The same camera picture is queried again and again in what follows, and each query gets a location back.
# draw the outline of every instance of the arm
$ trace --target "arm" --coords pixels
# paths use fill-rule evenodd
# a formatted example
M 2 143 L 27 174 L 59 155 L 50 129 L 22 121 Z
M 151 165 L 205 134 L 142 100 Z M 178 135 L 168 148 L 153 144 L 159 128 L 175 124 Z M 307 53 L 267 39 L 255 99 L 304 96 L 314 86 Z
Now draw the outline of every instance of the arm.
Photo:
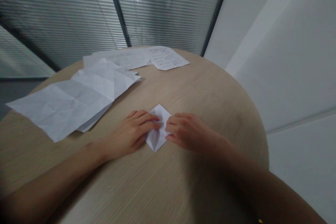
M 98 166 L 136 151 L 159 118 L 132 111 L 107 137 L 85 145 L 62 163 L 7 196 L 2 204 L 14 223 L 44 223 L 61 202 Z
M 237 151 L 195 115 L 171 116 L 166 131 L 171 133 L 167 140 L 216 159 L 264 223 L 325 223 L 287 184 Z

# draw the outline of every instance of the white paper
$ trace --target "white paper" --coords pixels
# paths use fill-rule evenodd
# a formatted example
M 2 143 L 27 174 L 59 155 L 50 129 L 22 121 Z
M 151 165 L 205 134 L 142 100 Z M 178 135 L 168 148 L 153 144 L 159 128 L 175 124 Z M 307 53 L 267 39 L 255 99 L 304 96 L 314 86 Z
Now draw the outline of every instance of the white paper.
M 167 141 L 166 136 L 170 133 L 165 130 L 167 126 L 167 120 L 171 116 L 171 114 L 164 108 L 162 105 L 157 105 L 150 111 L 150 114 L 157 115 L 160 118 L 160 129 L 153 129 L 148 132 L 146 143 L 150 146 L 150 148 L 157 152 L 158 149 Z
M 106 58 L 126 69 L 139 68 L 148 65 L 148 61 L 150 61 L 143 53 L 146 50 L 146 48 L 135 48 L 94 52 L 92 55 L 83 57 L 84 68 L 91 67 L 102 58 Z
M 169 47 L 154 46 L 148 48 L 148 50 L 150 60 L 157 69 L 169 70 L 190 64 L 189 61 Z
M 134 69 L 153 64 L 160 70 L 169 70 L 190 64 L 189 61 L 176 53 L 173 49 L 163 46 L 154 46 L 95 52 L 92 55 L 83 57 L 84 67 L 91 67 L 103 58 L 126 69 Z
M 141 78 L 106 59 L 98 64 L 110 68 L 94 65 L 79 70 L 70 80 L 50 84 L 7 105 L 43 129 L 54 142 L 78 128 L 89 129 L 102 111 Z

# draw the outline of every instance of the horizontal blinds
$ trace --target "horizontal blinds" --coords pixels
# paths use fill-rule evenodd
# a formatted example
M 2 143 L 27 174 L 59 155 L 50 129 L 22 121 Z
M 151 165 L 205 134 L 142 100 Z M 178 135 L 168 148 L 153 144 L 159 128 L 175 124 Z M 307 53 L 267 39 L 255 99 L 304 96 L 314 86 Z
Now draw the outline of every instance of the horizontal blinds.
M 0 0 L 0 12 L 59 68 L 127 46 L 113 0 Z
M 0 78 L 50 77 L 55 72 L 0 26 Z
M 164 45 L 200 55 L 218 0 L 119 0 L 132 46 Z

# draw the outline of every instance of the forearm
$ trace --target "forearm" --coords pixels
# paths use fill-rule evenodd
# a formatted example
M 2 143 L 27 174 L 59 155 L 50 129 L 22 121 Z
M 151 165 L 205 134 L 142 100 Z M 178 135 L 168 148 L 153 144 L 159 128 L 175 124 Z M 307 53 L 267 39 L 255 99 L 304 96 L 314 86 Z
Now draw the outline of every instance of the forearm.
M 225 150 L 221 159 L 264 223 L 325 223 L 286 183 L 235 148 Z
M 62 201 L 105 162 L 100 146 L 87 144 L 74 155 L 22 186 L 4 199 L 15 223 L 45 222 Z

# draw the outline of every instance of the table surface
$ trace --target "table surface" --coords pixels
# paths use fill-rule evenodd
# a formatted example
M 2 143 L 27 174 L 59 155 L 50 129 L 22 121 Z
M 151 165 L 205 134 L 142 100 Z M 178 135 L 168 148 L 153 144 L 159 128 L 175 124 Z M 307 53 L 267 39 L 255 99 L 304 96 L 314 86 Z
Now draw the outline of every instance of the table surface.
M 145 66 L 142 80 L 123 93 L 86 133 L 51 139 L 24 116 L 10 111 L 0 122 L 2 192 L 6 195 L 105 136 L 131 110 L 161 104 L 171 114 L 194 113 L 238 149 L 268 168 L 266 134 L 248 94 L 227 72 L 195 54 L 177 50 L 191 64 L 168 71 Z M 77 62 L 50 77 L 70 79 Z M 50 222 L 61 223 L 255 223 L 227 176 L 208 160 L 167 142 L 157 152 L 144 145 L 132 155 L 95 171 L 59 207 Z

